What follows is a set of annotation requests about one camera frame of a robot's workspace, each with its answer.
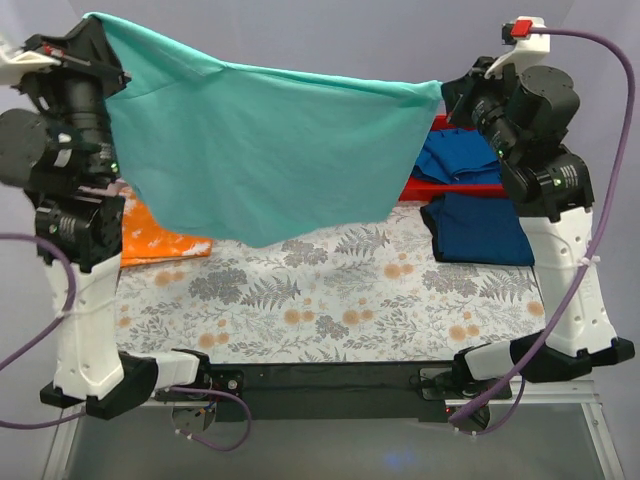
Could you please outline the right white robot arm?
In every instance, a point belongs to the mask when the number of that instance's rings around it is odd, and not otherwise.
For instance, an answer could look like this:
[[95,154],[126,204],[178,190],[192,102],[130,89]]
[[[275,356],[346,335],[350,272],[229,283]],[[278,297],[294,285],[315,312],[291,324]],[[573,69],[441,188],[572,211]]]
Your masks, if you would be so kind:
[[511,373],[568,381],[635,355],[603,301],[595,259],[603,230],[593,225],[590,174],[563,143],[580,100],[572,78],[543,62],[551,37],[543,19],[521,16],[502,28],[506,53],[477,59],[442,86],[449,122],[477,130],[498,157],[546,314],[538,333],[457,353],[450,377],[461,386]]

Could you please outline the teal t shirt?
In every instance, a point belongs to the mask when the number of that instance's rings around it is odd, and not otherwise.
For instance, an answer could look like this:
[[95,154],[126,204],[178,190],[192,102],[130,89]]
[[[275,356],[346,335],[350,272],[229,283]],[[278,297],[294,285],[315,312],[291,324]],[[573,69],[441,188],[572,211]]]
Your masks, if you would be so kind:
[[387,218],[441,85],[218,60],[100,14],[127,87],[107,100],[120,171],[164,228],[264,247]]

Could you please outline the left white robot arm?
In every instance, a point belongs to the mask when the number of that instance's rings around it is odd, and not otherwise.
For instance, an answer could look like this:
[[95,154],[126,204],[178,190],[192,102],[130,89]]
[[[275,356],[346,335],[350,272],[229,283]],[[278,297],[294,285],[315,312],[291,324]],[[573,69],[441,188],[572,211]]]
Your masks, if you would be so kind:
[[127,353],[115,342],[125,201],[106,101],[129,76],[101,22],[3,48],[1,81],[32,102],[1,116],[1,181],[33,205],[31,241],[53,293],[56,369],[42,403],[106,420],[158,390],[203,387],[202,354]]

